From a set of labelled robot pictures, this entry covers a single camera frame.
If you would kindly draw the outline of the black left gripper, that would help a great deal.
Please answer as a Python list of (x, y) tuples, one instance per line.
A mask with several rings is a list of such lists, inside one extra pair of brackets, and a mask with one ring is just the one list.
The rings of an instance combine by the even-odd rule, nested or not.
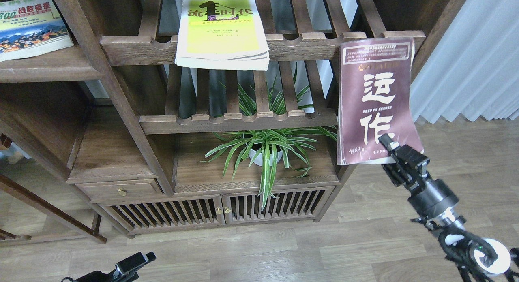
[(137, 271), (146, 264), (156, 260), (154, 252), (142, 254), (138, 252), (124, 260), (116, 263), (116, 269), (110, 273), (103, 273), (101, 271), (93, 271), (77, 279), (65, 277), (62, 282), (133, 282), (137, 280)]

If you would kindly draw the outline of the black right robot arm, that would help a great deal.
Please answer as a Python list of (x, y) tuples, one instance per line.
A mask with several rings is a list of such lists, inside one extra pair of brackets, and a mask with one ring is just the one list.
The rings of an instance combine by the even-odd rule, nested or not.
[(459, 198), (441, 179), (434, 180), (427, 164), (430, 160), (414, 148), (395, 142), (388, 134), (379, 138), (394, 163), (383, 164), (395, 186), (410, 192), (408, 202), (417, 212), (413, 222), (424, 225), (438, 240), (445, 258), (456, 264), (464, 282), (491, 282), (503, 274), (517, 282), (518, 273), (511, 263), (518, 263), (518, 249), (508, 250), (492, 238), (481, 238), (465, 230), (465, 218), (455, 212)]

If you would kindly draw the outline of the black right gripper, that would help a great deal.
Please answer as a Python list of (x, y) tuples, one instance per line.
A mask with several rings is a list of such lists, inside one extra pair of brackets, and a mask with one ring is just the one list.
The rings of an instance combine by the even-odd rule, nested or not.
[(409, 192), (408, 202), (418, 217), (412, 222), (459, 222), (455, 206), (459, 198), (441, 180), (432, 179), (427, 171), (430, 159), (409, 145), (400, 145), (389, 135), (379, 142), (387, 149), (396, 164), (382, 164), (382, 168), (395, 187), (404, 186)]

